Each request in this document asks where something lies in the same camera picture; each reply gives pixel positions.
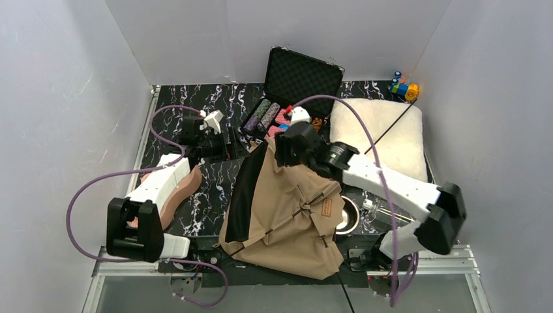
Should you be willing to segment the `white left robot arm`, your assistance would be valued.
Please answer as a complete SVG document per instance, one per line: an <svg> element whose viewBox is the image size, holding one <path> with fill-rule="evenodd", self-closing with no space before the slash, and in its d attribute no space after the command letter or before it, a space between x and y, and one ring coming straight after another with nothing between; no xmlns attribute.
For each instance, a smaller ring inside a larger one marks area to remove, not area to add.
<svg viewBox="0 0 553 313"><path fill-rule="evenodd" d="M200 166L249 155L235 128L222 128L223 114L214 111L183 119L177 143L180 153L162 155L158 170L149 173L125 198L108 204L107 252L136 261L185 259L191 241L166 233L177 208L202 184Z"/></svg>

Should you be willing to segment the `tan fabric pet tent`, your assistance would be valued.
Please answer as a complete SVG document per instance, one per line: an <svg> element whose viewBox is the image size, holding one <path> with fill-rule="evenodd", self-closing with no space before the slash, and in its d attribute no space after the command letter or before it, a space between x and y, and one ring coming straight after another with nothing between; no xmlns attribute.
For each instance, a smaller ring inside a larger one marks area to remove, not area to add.
<svg viewBox="0 0 553 313"><path fill-rule="evenodd" d="M241 164L218 244L231 258L323 280L344 258L335 243L344 200L340 183L304 165L279 167L275 141Z"/></svg>

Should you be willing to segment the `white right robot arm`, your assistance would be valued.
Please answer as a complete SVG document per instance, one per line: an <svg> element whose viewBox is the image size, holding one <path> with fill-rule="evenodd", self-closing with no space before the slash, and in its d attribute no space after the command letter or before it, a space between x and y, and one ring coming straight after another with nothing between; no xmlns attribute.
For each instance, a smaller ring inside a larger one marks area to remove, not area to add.
<svg viewBox="0 0 553 313"><path fill-rule="evenodd" d="M321 177L385 198L413 217L413 222L394 227L378 241L376 256L395 260L422 250L451 252L467 217L458 185L438 186L379 166L353 146L327 143L307 122L277 134L275 144L279 166L305 165Z"/></svg>

